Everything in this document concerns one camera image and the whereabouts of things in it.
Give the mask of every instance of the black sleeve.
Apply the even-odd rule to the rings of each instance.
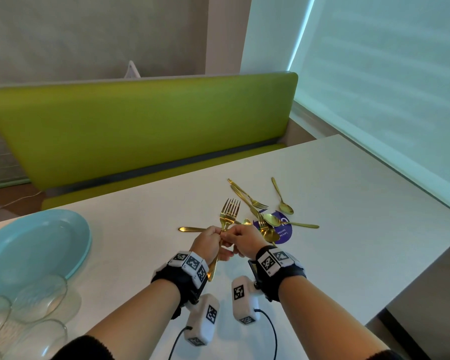
[[[404,358],[395,351],[386,350],[369,357],[367,360],[404,360]]]
[[[95,337],[81,336],[63,346],[52,360],[114,360],[108,349]]]

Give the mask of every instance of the wrist strap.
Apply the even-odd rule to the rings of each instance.
[[[273,245],[261,248],[254,264],[257,268],[257,285],[270,302],[280,302],[278,289],[285,278],[295,276],[306,278],[300,261]]]
[[[172,320],[180,316],[185,303],[197,304],[207,283],[208,265],[192,251],[179,251],[171,260],[154,273],[152,282],[158,279],[168,280],[180,291],[180,303]]]

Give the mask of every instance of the green booth backrest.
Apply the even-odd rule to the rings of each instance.
[[[0,133],[45,190],[284,134],[292,72],[0,88]]]

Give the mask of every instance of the forearm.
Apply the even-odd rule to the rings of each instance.
[[[159,279],[117,308],[87,335],[93,336],[115,360],[143,360],[152,355],[180,302],[180,291]]]
[[[388,347],[302,276],[285,278],[278,295],[310,360],[365,360]]]

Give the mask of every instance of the black cable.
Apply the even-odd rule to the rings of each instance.
[[[270,325],[271,325],[271,327],[273,329],[273,334],[275,335],[275,355],[273,356],[273,360],[276,360],[276,358],[277,358],[278,340],[277,340],[277,333],[275,331],[274,324],[272,323],[272,320],[270,319],[270,317],[268,317],[268,315],[264,311],[262,311],[261,309],[254,309],[254,311],[264,314],[265,317],[267,317],[268,320],[270,321]]]
[[[180,333],[179,333],[178,336],[176,337],[175,343],[173,344],[173,347],[172,347],[172,351],[170,351],[170,356],[168,357],[168,360],[170,360],[170,359],[172,358],[173,351],[175,350],[175,346],[177,345],[177,342],[178,342],[179,339],[180,339],[180,335],[181,335],[182,333],[184,333],[185,330],[192,330],[192,327],[186,326],[185,328],[182,328],[182,330],[180,331]]]

